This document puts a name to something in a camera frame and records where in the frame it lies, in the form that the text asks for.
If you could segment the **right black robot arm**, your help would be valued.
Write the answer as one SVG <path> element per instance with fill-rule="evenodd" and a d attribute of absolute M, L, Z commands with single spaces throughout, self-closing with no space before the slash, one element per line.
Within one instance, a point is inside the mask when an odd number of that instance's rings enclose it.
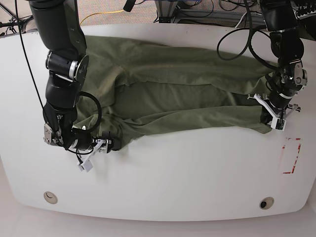
<path fill-rule="evenodd" d="M 45 62 L 49 78 L 43 107 L 44 141 L 75 154 L 79 169 L 88 172 L 93 168 L 90 158 L 96 152 L 117 151 L 121 142 L 109 132 L 92 136 L 101 123 L 102 108 L 96 97 L 82 90 L 89 57 L 77 1 L 31 0 L 29 5 L 42 42 L 49 50 Z M 73 126 L 80 97 L 91 99 L 97 107 L 96 122 L 88 129 Z"/>

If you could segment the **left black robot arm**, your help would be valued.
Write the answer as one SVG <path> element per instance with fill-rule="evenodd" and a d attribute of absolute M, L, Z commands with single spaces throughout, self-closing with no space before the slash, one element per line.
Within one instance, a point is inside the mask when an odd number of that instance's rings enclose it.
<path fill-rule="evenodd" d="M 269 32 L 271 49 L 277 57 L 277 66 L 270 65 L 261 59 L 249 47 L 252 55 L 264 66 L 271 69 L 271 74 L 265 75 L 266 86 L 270 93 L 266 99 L 254 95 L 270 114 L 271 128 L 284 130 L 286 117 L 290 112 L 299 111 L 298 105 L 290 101 L 308 83 L 307 72 L 303 69 L 302 57 L 304 45 L 299 37 L 298 23 L 289 0 L 261 0 L 261 14 Z"/>

